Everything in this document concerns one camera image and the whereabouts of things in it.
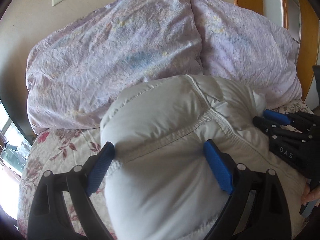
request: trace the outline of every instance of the red flower pattern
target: red flower pattern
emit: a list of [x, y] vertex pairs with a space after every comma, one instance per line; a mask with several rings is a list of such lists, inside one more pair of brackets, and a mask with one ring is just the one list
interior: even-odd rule
[[44, 132], [43, 134], [38, 136], [38, 143], [43, 143], [48, 137], [49, 132]]
[[65, 160], [68, 156], [68, 148], [72, 151], [76, 151], [76, 146], [71, 142], [71, 140], [79, 137], [82, 132], [83, 130], [57, 129], [55, 131], [55, 135], [59, 137], [59, 140], [63, 140], [61, 146], [58, 147], [61, 152], [51, 157], [49, 161], [55, 160], [59, 155], [62, 155], [63, 160]]
[[[85, 130], [68, 130], [68, 129], [57, 129], [57, 130], [52, 130], [52, 132], [45, 131], [38, 136], [34, 147], [36, 147], [37, 143], [42, 144], [45, 142], [42, 146], [42, 150], [45, 151], [45, 149], [43, 147], [46, 147], [47, 143], [48, 143], [48, 145], [50, 145], [52, 143], [51, 139], [55, 138], [53, 136], [53, 137], [50, 137], [50, 140], [48, 139], [46, 141], [49, 134], [52, 133], [53, 135], [57, 136], [55, 138], [55, 143], [57, 142], [57, 140], [59, 140], [59, 143], [57, 146], [57, 151], [54, 151], [54, 156], [51, 157], [52, 155], [51, 156], [49, 155], [49, 158], [50, 158], [49, 161], [52, 161], [52, 160], [58, 158], [58, 156], [62, 156], [62, 158], [60, 157], [59, 161], [68, 162], [69, 159], [67, 159], [67, 158], [68, 158], [68, 155], [70, 155], [70, 152], [74, 152], [77, 150], [79, 150], [79, 153], [81, 153], [84, 151], [84, 149], [86, 149], [85, 150], [86, 152], [88, 150], [90, 152], [90, 150], [91, 150], [95, 154], [97, 154], [101, 150], [101, 146], [99, 143], [97, 143], [96, 141], [91, 141], [91, 142], [89, 141], [89, 147], [87, 146], [87, 144], [85, 147], [82, 144], [82, 142], [78, 141], [78, 138], [81, 136], [81, 134], [84, 131]], [[42, 174], [42, 170], [44, 168], [44, 164], [40, 160], [44, 161], [43, 157], [41, 157], [41, 155], [39, 155], [38, 152], [34, 152], [34, 153], [31, 152], [30, 158], [28, 159], [27, 165], [25, 167], [25, 174], [22, 176], [22, 179], [20, 181], [20, 210], [21, 210], [21, 213], [18, 215], [17, 220], [18, 220], [19, 230], [22, 232], [22, 234], [25, 237], [27, 236], [28, 217], [29, 217], [29, 212], [30, 212], [30, 208], [31, 208], [32, 197], [34, 195], [34, 192], [36, 191], [37, 184], [39, 183], [39, 180], [40, 180], [40, 177]], [[105, 184], [103, 183], [103, 184], [101, 184], [100, 188], [96, 191], [96, 194], [103, 195], [104, 188], [105, 188]], [[78, 216], [76, 215], [76, 212], [74, 210], [73, 205], [69, 206], [68, 213], [69, 213], [70, 220], [71, 220], [72, 224], [75, 226], [76, 231], [78, 233], [80, 233], [81, 235], [85, 236], [84, 230], [79, 223], [79, 219], [78, 219]], [[116, 240], [117, 237], [112, 229], [110, 230], [110, 233], [113, 236], [113, 238]]]

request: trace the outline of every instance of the pillowcase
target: pillowcase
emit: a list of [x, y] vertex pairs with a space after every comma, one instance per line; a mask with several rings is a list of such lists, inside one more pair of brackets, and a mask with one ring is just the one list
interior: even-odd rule
[[266, 17], [221, 0], [191, 0], [202, 38], [205, 75], [264, 93], [273, 109], [301, 97], [289, 32]]
[[117, 0], [52, 33], [30, 52], [27, 110], [36, 134], [88, 129], [127, 87], [202, 74], [190, 0]]

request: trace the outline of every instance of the bedspread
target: bedspread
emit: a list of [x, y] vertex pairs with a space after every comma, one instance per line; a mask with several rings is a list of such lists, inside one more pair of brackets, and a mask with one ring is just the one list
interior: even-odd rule
[[[278, 112], [312, 111], [301, 100], [293, 100], [277, 109]], [[49, 129], [41, 133], [34, 143], [26, 167], [23, 171], [20, 182], [20, 196], [18, 208], [18, 227], [19, 231], [26, 237], [28, 228], [28, 218], [31, 203], [44, 171], [51, 170], [53, 173], [63, 173], [70, 171], [75, 165], [84, 164], [86, 160], [95, 155], [101, 149], [100, 129], [90, 130], [66, 130]], [[104, 197], [105, 180], [103, 180], [96, 193], [90, 197], [98, 215], [106, 228], [111, 232], [114, 239], [113, 227], [108, 215], [106, 201]], [[84, 234], [78, 217], [75, 213], [71, 198], [64, 194], [67, 210], [75, 231]]]
[[286, 29], [233, 4], [117, 0], [32, 49], [28, 117], [36, 134], [97, 128], [123, 89], [184, 74], [238, 81], [272, 109], [301, 97], [293, 61]]

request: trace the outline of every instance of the wooden headboard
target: wooden headboard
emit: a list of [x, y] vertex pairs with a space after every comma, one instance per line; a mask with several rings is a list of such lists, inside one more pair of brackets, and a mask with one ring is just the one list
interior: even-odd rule
[[[291, 33], [294, 19], [292, 19], [290, 15], [289, 3], [292, 3], [292, 0], [280, 1], [281, 3], [279, 6], [282, 11], [281, 26]], [[234, 3], [240, 7], [265, 15], [263, 0], [234, 0]], [[316, 65], [318, 59], [319, 19], [308, 0], [299, 0], [298, 7], [300, 9], [300, 35], [296, 37], [296, 39], [298, 39], [296, 40], [298, 44], [296, 66], [297, 76], [302, 87], [301, 98], [302, 100], [305, 100], [313, 80], [312, 66]]]

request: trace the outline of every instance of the floral bedsheet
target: floral bedsheet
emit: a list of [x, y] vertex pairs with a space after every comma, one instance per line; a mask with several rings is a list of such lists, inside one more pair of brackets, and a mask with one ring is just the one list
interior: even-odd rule
[[[301, 99], [293, 100], [275, 110], [281, 113], [295, 111], [312, 113]], [[63, 173], [70, 171], [75, 165], [83, 165], [91, 155], [95, 155], [100, 151], [101, 145], [99, 143], [99, 128], [90, 130], [48, 129], [37, 137], [20, 181], [18, 228], [25, 237], [27, 237], [28, 217], [32, 199], [43, 172], [51, 170], [55, 174]], [[97, 192], [93, 193], [90, 199], [106, 228], [114, 239], [117, 239], [108, 215], [104, 187], [105, 182], [103, 181]], [[65, 193], [64, 197], [75, 231], [84, 235], [70, 195]]]

